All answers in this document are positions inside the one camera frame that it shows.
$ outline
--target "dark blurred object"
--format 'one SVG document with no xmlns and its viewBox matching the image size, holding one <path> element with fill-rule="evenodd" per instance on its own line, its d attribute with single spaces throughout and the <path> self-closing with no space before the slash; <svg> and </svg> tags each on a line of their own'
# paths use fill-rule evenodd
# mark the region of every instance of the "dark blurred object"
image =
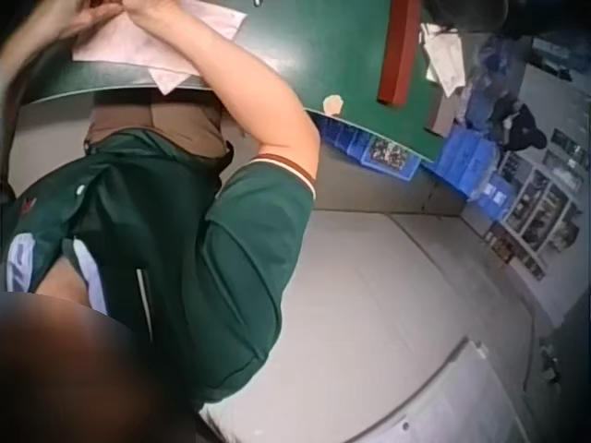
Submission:
<svg viewBox="0 0 591 443">
<path fill-rule="evenodd" d="M 37 5 L 34 0 L 3 0 L 0 5 L 0 45 L 25 20 Z"/>
<path fill-rule="evenodd" d="M 547 61 L 544 57 L 540 56 L 539 54 L 532 53 L 529 58 L 529 64 L 541 69 L 544 72 L 549 73 L 550 75 L 559 78 L 560 80 L 572 82 L 573 78 L 571 77 L 571 72 L 568 67 L 565 66 L 557 66 L 549 61 Z"/>
<path fill-rule="evenodd" d="M 511 122 L 510 128 L 504 127 Z M 528 148 L 544 150 L 548 146 L 546 135 L 537 128 L 536 118 L 529 107 L 519 102 L 511 93 L 502 96 L 494 105 L 490 116 L 489 137 L 504 151 L 520 151 Z M 505 131 L 509 130 L 509 140 L 505 139 Z"/>
<path fill-rule="evenodd" d="M 519 39 L 557 29 L 590 29 L 588 0 L 509 0 L 509 15 L 501 33 Z"/>
<path fill-rule="evenodd" d="M 493 32 L 507 18 L 508 0 L 425 0 L 438 25 L 460 32 Z"/>
<path fill-rule="evenodd" d="M 539 340 L 539 349 L 542 356 L 542 377 L 549 385 L 559 385 L 562 380 L 560 364 L 556 356 L 556 350 L 546 339 Z"/>
<path fill-rule="evenodd" d="M 17 197 L 15 196 L 15 191 L 12 189 L 12 186 L 7 182 L 0 180 L 0 208 L 4 205 L 13 203 L 16 199 Z"/>
<path fill-rule="evenodd" d="M 195 420 L 163 363 L 87 307 L 0 293 L 0 441 L 193 443 Z"/>
</svg>

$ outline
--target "green countertop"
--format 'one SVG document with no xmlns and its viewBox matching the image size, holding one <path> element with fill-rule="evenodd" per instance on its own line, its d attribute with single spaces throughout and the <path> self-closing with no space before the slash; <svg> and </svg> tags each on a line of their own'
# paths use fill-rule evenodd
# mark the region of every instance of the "green countertop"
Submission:
<svg viewBox="0 0 591 443">
<path fill-rule="evenodd" d="M 326 97 L 343 97 L 341 118 L 405 145 L 434 160 L 442 145 L 424 129 L 434 88 L 425 80 L 427 63 L 417 51 L 408 103 L 378 103 L 381 65 L 391 0 L 215 0 L 248 14 L 235 41 L 283 76 L 312 112 Z M 144 67 L 72 62 L 68 49 L 56 48 L 38 65 L 26 102 L 96 90 L 154 87 Z M 182 85 L 203 89 L 200 78 Z"/>
</svg>

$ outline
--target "pink paper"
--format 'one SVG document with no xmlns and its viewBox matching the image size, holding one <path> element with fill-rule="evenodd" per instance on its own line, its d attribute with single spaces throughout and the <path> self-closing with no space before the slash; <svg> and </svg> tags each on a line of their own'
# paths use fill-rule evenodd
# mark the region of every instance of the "pink paper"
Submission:
<svg viewBox="0 0 591 443">
<path fill-rule="evenodd" d="M 182 0 L 182 7 L 232 40 L 246 18 L 227 7 Z M 88 40 L 78 40 L 72 58 L 80 62 L 113 62 L 146 66 L 162 94 L 166 95 L 199 72 L 165 43 L 137 27 L 127 14 L 114 18 Z"/>
</svg>

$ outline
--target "sleeve trim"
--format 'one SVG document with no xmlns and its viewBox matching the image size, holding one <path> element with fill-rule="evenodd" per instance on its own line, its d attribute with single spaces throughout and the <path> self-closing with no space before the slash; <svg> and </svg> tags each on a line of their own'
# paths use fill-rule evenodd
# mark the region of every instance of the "sleeve trim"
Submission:
<svg viewBox="0 0 591 443">
<path fill-rule="evenodd" d="M 303 182 L 304 185 L 306 185 L 309 188 L 309 190 L 312 192 L 312 196 L 316 200 L 316 188 L 314 186 L 314 179 L 310 174 L 304 171 L 304 169 L 296 163 L 291 162 L 290 160 L 287 160 L 284 157 L 280 157 L 279 155 L 272 154 L 259 155 L 255 157 L 249 164 L 252 163 L 270 163 L 285 169 L 286 171 L 290 172 L 291 174 L 299 178 L 300 181 Z"/>
</svg>

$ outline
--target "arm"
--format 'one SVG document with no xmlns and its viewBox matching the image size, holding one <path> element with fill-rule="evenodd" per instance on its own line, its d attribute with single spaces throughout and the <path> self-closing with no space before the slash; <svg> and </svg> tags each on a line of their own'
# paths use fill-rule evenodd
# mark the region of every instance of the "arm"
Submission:
<svg viewBox="0 0 591 443">
<path fill-rule="evenodd" d="M 43 0 L 0 49 L 0 183 L 7 179 L 18 109 L 32 61 L 52 42 L 71 37 L 122 11 L 120 5 L 86 8 L 82 3 Z"/>
<path fill-rule="evenodd" d="M 316 177 L 318 131 L 277 74 L 186 14 L 175 1 L 125 0 L 124 4 L 136 24 L 192 62 L 237 123 L 259 141 L 259 154 L 284 157 Z"/>
<path fill-rule="evenodd" d="M 509 116 L 502 122 L 502 144 L 508 145 L 511 140 L 511 128 L 513 127 L 513 117 Z"/>
</svg>

